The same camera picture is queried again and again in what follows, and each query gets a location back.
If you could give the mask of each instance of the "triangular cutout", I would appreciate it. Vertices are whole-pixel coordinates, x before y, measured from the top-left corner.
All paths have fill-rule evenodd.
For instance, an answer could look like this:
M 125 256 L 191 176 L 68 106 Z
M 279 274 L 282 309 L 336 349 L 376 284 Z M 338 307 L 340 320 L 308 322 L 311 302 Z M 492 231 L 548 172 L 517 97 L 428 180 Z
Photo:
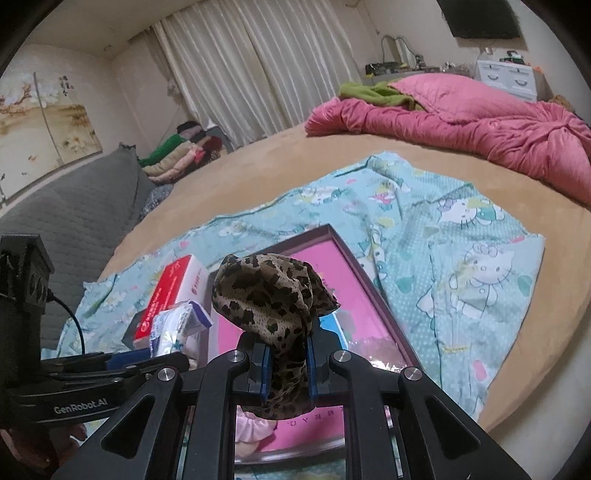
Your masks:
M 449 460 L 455 460 L 476 450 L 480 443 L 464 425 L 435 397 L 425 400 L 431 422 L 435 427 L 443 455 Z
M 123 458 L 132 459 L 138 453 L 148 419 L 154 406 L 154 397 L 144 397 L 100 443 L 103 450 Z

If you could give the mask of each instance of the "floral painting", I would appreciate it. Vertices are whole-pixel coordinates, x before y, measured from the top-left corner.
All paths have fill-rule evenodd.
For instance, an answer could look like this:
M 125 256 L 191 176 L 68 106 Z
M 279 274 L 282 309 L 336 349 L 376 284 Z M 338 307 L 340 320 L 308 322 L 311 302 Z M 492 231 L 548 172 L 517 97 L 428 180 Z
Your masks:
M 62 165 L 101 150 L 67 76 L 7 72 L 0 79 L 0 189 L 4 198 Z

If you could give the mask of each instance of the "ceiling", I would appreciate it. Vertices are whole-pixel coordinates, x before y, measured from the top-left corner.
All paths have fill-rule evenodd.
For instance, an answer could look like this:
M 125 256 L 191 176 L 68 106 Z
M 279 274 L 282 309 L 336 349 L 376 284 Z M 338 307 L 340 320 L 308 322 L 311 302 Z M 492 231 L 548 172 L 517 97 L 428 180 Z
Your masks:
M 107 60 L 158 20 L 196 0 L 64 0 L 26 43 L 82 51 Z

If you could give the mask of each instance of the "light blue sheet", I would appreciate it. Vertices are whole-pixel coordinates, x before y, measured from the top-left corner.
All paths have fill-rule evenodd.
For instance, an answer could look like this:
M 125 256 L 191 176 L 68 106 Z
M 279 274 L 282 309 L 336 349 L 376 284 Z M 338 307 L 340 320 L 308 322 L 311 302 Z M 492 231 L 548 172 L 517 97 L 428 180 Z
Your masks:
M 229 253 L 250 254 L 327 223 L 382 290 L 425 372 L 477 419 L 527 312 L 544 238 L 470 183 L 388 152 L 256 209 L 216 217 L 86 284 L 77 316 L 87 351 L 126 350 L 129 322 L 175 258 L 194 254 L 214 266 Z M 68 322 L 57 352 L 79 351 Z

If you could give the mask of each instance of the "television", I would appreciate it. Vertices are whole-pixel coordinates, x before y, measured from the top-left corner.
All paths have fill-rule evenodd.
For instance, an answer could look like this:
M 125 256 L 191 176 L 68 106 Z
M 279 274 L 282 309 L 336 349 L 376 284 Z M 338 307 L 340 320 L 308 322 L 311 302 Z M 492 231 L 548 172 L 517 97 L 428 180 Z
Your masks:
M 454 37 L 510 39 L 521 32 L 507 0 L 437 0 Z

